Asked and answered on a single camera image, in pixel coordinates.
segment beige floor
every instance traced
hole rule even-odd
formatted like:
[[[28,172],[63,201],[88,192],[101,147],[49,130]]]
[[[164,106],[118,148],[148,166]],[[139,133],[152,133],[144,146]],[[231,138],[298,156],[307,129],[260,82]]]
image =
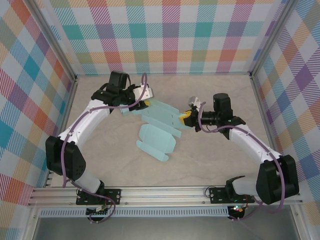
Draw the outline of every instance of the beige floor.
[[[68,126],[87,106],[91,95],[108,76],[80,77]],[[141,77],[131,76],[132,83]],[[268,142],[258,105],[246,75],[150,75],[154,97],[181,112],[188,110],[188,99],[198,96],[213,111],[213,95],[228,93],[233,114],[247,122],[250,129]],[[182,130],[167,162],[161,162],[136,147],[141,116],[122,116],[115,110],[96,128],[81,150],[86,166],[106,186],[196,186],[224,185],[239,175],[258,173],[259,166],[220,133]],[[55,175],[52,186],[61,186]]]

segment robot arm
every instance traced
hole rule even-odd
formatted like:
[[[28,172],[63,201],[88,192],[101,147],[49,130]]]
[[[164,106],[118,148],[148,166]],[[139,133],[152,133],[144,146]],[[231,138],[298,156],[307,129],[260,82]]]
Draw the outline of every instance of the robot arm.
[[[200,117],[201,101],[193,96],[188,104],[191,110],[186,111],[180,118],[183,124],[195,127],[196,132],[202,129],[200,124],[216,125],[220,133],[240,146],[255,163],[260,165],[257,177],[237,176],[226,181],[225,191],[231,201],[236,195],[258,196],[268,205],[281,199],[281,180],[271,155],[279,162],[283,173],[285,198],[299,193],[295,160],[290,155],[283,156],[271,149],[251,132],[240,117],[234,116],[228,94],[215,94],[213,96],[214,111],[204,111]]]
[[[148,107],[143,100],[153,97],[152,89],[147,86],[143,92],[145,87],[144,84],[139,86],[132,84],[125,89],[127,79],[130,79],[128,74],[113,71],[110,74],[109,83],[104,84],[92,95],[91,101],[80,116],[86,112],[89,112],[89,114],[85,115],[81,119],[81,121],[75,126],[72,133],[70,133],[70,130],[80,116],[58,137],[50,136],[46,140],[46,159],[49,170],[58,175],[63,174],[61,166],[61,151],[63,142],[68,136],[64,149],[64,164],[67,178],[71,179],[78,186],[90,193],[103,195],[104,183],[94,177],[86,169],[86,161],[84,160],[80,149],[99,123],[108,117],[113,111],[112,108],[109,109],[103,107],[112,106],[117,108],[119,105],[131,105],[136,102],[142,94],[143,96],[139,104],[130,107],[129,110],[141,110]]]

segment plaid fabric backdrop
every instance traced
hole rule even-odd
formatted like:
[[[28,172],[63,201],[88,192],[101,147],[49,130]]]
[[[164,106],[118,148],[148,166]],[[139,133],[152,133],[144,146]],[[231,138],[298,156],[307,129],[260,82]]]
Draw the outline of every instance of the plaid fabric backdrop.
[[[75,72],[96,75],[247,72],[281,0],[37,2]]]
[[[23,0],[0,0],[0,239],[17,239],[72,81]]]
[[[277,147],[297,162],[300,192],[320,233],[320,0],[301,0],[257,75]]]

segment table surface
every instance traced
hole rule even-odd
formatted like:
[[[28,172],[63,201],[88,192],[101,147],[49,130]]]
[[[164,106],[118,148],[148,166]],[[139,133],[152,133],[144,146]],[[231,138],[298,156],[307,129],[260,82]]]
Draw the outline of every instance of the table surface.
[[[132,83],[140,83],[132,75]],[[81,76],[68,119],[70,126],[82,113],[91,95],[108,75]],[[213,111],[213,95],[228,93],[233,114],[241,117],[265,143],[268,142],[256,98],[247,75],[149,75],[154,98],[180,110],[189,109],[188,99],[197,96]],[[181,130],[174,152],[161,162],[136,146],[143,124],[140,115],[122,116],[114,110],[94,130],[81,149],[87,169],[106,186],[207,186],[225,185],[226,180],[258,174],[255,164],[236,144],[220,133]],[[51,186],[60,187],[62,177],[54,175]]]

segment purple cable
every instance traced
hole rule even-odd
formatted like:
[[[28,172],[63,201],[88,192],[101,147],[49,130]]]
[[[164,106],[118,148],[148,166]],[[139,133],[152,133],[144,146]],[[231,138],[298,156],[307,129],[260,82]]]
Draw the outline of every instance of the purple cable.
[[[128,109],[128,108],[131,108],[135,105],[137,105],[141,99],[143,98],[144,96],[144,93],[147,89],[147,82],[148,82],[148,76],[146,73],[144,73],[141,77],[141,83],[144,84],[143,86],[143,91],[142,91],[142,94],[141,96],[132,104],[128,105],[128,106],[99,106],[99,107],[95,107],[95,108],[92,108],[90,109],[90,112],[89,111],[86,111],[84,114],[82,114],[76,121],[75,123],[72,125],[70,131],[67,133],[64,141],[63,141],[63,144],[62,144],[62,148],[61,148],[61,155],[60,155],[60,158],[61,158],[61,168],[62,168],[62,175],[63,175],[63,185],[62,187],[65,188],[66,187],[66,184],[67,184],[67,174],[66,174],[66,166],[65,166],[65,149],[66,149],[66,145],[67,145],[67,142],[68,142],[68,139],[69,139],[69,136],[70,136],[70,133],[72,133],[76,126],[81,122],[81,120],[88,114],[90,114],[92,111],[96,111],[96,110],[100,110],[100,109]],[[77,184],[75,184],[74,182],[71,182],[74,186],[76,186],[77,188],[81,188],[80,186],[78,186]],[[99,198],[103,198],[103,199],[107,199],[109,201],[112,202],[113,204],[113,211],[112,213],[107,216],[106,218],[104,218],[103,220],[101,220],[99,223],[101,222],[104,222],[105,220],[109,219],[111,217],[112,214],[114,214],[115,210],[116,210],[116,204],[115,202],[108,198],[108,197],[105,197],[105,196],[101,196],[101,195],[97,195],[95,193],[92,193],[92,192],[89,192],[87,190],[85,190],[84,188],[81,188],[85,193],[87,194],[90,194],[92,196],[95,196],[95,197],[99,197]]]
[[[115,203],[115,201],[113,201],[111,198],[109,198],[109,197],[107,197],[107,196],[102,196],[102,195],[98,195],[98,194],[89,192],[89,191],[85,190],[84,188],[80,187],[79,185],[77,185],[76,183],[74,183],[73,181],[71,181],[71,184],[72,184],[73,186],[75,186],[76,188],[81,189],[83,192],[85,192],[85,193],[87,193],[87,194],[90,194],[90,195],[95,196],[95,197],[98,197],[98,198],[106,199],[106,200],[110,201],[110,202],[113,204],[112,212],[111,212],[108,216],[105,216],[105,217],[104,217],[102,220],[100,220],[100,221],[93,221],[93,220],[91,219],[91,216],[93,215],[93,213],[91,213],[91,214],[89,215],[89,219],[90,219],[90,222],[91,222],[91,223],[95,223],[95,224],[103,223],[104,221],[108,220],[108,219],[115,213],[115,211],[116,211],[116,203]]]
[[[202,116],[202,113],[204,111],[204,105],[206,104],[206,102],[204,101],[203,103],[200,104],[200,109],[199,109],[199,114],[198,114],[198,122],[199,122],[199,126],[200,126],[200,129],[202,131],[204,131],[205,133],[217,133],[219,132],[220,130],[222,129],[236,129],[236,130],[239,130],[245,134],[247,134],[249,137],[251,137],[254,141],[256,141],[266,152],[267,154],[269,154],[272,158],[272,160],[274,161],[278,171],[279,171],[279,174],[280,174],[280,181],[281,181],[281,199],[280,199],[280,203],[279,203],[279,206],[277,207],[277,209],[275,211],[272,211],[270,213],[272,214],[276,214],[278,213],[283,205],[284,205],[284,202],[285,202],[285,193],[286,193],[286,189],[285,189],[285,178],[284,178],[284,174],[282,172],[282,169],[280,167],[280,164],[279,162],[277,161],[276,157],[269,151],[269,149],[261,142],[259,141],[259,139],[257,139],[254,135],[252,135],[251,133],[249,133],[248,131],[240,128],[240,127],[237,127],[237,126],[232,126],[232,125],[226,125],[226,126],[221,126],[221,127],[217,127],[216,129],[213,129],[213,130],[206,130],[204,129],[204,127],[202,126],[202,123],[201,123],[201,116]],[[257,201],[255,198],[253,198],[258,204],[259,204],[259,207],[258,209],[263,205],[262,202],[260,201]],[[252,216],[255,212],[257,212],[258,210],[250,213],[248,216],[246,217],[243,217],[242,220],[244,219],[247,219],[248,217]]]

